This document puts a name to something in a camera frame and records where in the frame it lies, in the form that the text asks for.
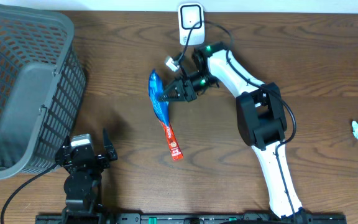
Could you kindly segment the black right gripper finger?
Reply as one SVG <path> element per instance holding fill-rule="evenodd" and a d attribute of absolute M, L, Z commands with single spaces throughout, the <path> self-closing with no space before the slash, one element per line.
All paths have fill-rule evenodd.
<path fill-rule="evenodd" d="M 163 88 L 164 92 L 175 90 L 176 92 L 183 92 L 183 79 L 176 78 Z"/>
<path fill-rule="evenodd" d="M 185 101 L 183 92 L 176 92 L 175 90 L 169 92 L 162 92 L 157 99 L 161 102 Z"/>

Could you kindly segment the blue Oreo cookie pack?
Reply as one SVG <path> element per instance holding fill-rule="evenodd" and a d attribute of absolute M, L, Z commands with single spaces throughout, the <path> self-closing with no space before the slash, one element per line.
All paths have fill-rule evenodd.
<path fill-rule="evenodd" d="M 163 124 L 168 126 L 170 123 L 169 113 L 168 113 L 169 102 L 159 100 L 162 93 L 163 93 L 163 82 L 160 79 L 157 72 L 155 70 L 152 70 L 149 76 L 149 88 L 148 88 L 149 98 L 152 102 L 154 113 L 157 116 L 157 118 Z"/>

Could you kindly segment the red Nescafe stick sachet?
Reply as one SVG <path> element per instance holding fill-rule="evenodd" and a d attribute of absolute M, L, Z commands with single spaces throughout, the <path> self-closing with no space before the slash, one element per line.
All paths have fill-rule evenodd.
<path fill-rule="evenodd" d="M 180 159 L 183 159 L 183 153 L 181 152 L 181 149 L 178 145 L 178 141 L 175 137 L 175 134 L 173 132 L 171 124 L 165 124 L 164 122 L 160 121 L 160 124 L 162 125 L 164 131 L 165 131 L 165 137 L 167 140 L 167 145 L 170 150 L 172 159 L 174 161 L 178 161 Z"/>

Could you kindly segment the white barcode scanner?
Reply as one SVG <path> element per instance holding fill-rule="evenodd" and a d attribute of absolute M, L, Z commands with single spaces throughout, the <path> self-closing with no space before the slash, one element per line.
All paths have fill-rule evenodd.
<path fill-rule="evenodd" d="M 178 7 L 178 26 L 182 46 L 200 45 L 205 39 L 204 9 L 200 3 L 183 3 Z"/>

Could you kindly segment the grey plastic mesh basket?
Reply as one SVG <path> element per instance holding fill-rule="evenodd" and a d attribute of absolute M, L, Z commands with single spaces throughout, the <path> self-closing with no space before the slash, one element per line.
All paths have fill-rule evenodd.
<path fill-rule="evenodd" d="M 0 180 L 38 174 L 71 133 L 86 77 L 72 21 L 0 4 Z"/>

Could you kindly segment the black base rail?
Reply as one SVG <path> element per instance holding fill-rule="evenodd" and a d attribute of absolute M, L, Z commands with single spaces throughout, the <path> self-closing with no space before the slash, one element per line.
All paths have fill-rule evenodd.
<path fill-rule="evenodd" d="M 62 215 L 37 215 L 36 224 L 53 223 L 110 223 L 110 224 L 215 224 L 215 223 L 293 223 L 291 218 L 278 219 L 268 213 L 245 213 L 243 215 L 141 215 L 119 213 L 109 219 L 70 217 Z M 316 215 L 301 212 L 296 223 L 304 224 L 346 224 L 344 215 Z"/>

